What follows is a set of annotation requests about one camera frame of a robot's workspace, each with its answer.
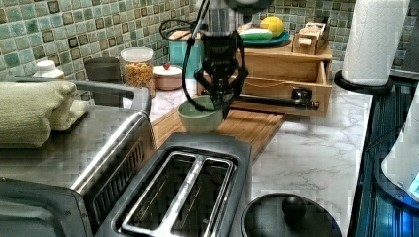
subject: wooden cutting board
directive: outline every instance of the wooden cutting board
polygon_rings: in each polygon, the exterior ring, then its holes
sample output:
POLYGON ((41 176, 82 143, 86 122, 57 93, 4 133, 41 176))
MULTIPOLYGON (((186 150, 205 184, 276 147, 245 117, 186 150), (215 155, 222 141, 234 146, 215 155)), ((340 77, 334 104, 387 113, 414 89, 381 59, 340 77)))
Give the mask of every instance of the wooden cutting board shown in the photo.
MULTIPOLYGON (((177 108, 152 123, 156 146, 160 147, 175 132, 186 132, 177 108)), ((231 109, 227 119, 214 134, 235 136, 252 146, 252 159, 258 157, 283 123, 283 114, 231 109)))

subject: green vegetable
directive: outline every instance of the green vegetable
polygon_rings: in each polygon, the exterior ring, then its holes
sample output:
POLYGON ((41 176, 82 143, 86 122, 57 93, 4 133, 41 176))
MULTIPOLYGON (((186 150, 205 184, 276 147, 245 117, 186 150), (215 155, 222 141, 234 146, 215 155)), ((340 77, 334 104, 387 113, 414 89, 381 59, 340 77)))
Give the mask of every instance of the green vegetable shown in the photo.
POLYGON ((269 41, 272 38, 272 32, 269 29, 251 28, 240 33, 244 40, 269 41))

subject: glass jar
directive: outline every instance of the glass jar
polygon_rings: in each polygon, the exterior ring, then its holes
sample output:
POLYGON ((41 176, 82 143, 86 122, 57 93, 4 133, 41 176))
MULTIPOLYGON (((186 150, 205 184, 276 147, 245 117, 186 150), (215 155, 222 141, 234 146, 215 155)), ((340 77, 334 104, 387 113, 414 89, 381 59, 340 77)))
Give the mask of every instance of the glass jar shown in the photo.
POLYGON ((146 87, 151 98, 156 96, 154 66, 151 63, 154 51, 148 47, 132 47, 121 51, 124 81, 133 87, 146 87))

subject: paper towel holder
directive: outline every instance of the paper towel holder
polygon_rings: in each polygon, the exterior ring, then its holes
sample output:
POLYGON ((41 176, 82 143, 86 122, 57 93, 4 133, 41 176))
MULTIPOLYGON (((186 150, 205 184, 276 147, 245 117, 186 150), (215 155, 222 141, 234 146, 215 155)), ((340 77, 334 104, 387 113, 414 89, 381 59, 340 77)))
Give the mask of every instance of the paper towel holder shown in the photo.
POLYGON ((391 77, 389 77, 387 83, 382 86, 357 85, 346 80, 342 75, 342 71, 338 71, 336 73, 334 81, 336 85, 338 85, 339 87, 345 90, 360 93, 360 94, 378 95, 378 96, 389 94, 394 85, 394 82, 391 79, 391 77))

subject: tile backsplash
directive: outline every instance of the tile backsplash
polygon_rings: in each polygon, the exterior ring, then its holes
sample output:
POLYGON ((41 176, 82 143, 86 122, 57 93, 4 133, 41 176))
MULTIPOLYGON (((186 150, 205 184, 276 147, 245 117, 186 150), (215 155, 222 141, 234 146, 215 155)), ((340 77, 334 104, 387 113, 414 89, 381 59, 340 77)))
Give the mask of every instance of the tile backsplash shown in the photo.
MULTIPOLYGON (((133 46, 155 50, 154 63, 168 60, 168 43, 158 34, 167 19, 193 19, 195 0, 0 0, 0 80, 30 76, 36 62, 50 59, 69 79, 85 79, 84 61, 118 56, 133 46)), ((256 15, 283 19, 294 34, 306 22, 328 17, 335 60, 343 60, 355 0, 275 0, 256 15)), ((405 20, 394 67, 403 63, 417 12, 405 20)))
POLYGON ((168 60, 158 34, 168 19, 195 18, 190 0, 0 0, 0 80, 30 76, 53 60, 66 78, 85 79, 84 61, 147 46, 154 63, 168 60))

